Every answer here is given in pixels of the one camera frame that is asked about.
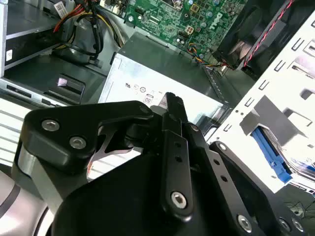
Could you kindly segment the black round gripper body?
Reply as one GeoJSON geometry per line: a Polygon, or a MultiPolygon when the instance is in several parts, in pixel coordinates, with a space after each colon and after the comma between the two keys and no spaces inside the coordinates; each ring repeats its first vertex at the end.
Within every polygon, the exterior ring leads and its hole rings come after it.
{"type": "Polygon", "coordinates": [[[54,236],[234,236],[209,175],[191,170],[193,216],[183,223],[160,204],[161,159],[136,157],[71,193],[54,236]]]}

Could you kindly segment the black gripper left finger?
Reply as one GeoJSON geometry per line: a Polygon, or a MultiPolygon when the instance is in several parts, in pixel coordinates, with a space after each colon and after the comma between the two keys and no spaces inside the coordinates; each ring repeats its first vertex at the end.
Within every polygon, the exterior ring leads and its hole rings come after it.
{"type": "Polygon", "coordinates": [[[91,181],[147,155],[161,159],[160,204],[173,218],[191,218],[193,194],[188,140],[168,92],[163,114],[139,101],[38,109],[21,132],[21,171],[52,212],[91,181]]]}

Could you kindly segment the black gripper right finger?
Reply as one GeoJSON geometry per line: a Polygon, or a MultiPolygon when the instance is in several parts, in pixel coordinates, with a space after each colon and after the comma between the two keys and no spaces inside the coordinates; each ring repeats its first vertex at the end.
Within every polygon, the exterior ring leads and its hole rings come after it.
{"type": "Polygon", "coordinates": [[[221,142],[207,145],[201,132],[188,122],[183,100],[176,101],[189,150],[204,179],[213,185],[225,219],[220,236],[306,236],[293,212],[221,142]]]}

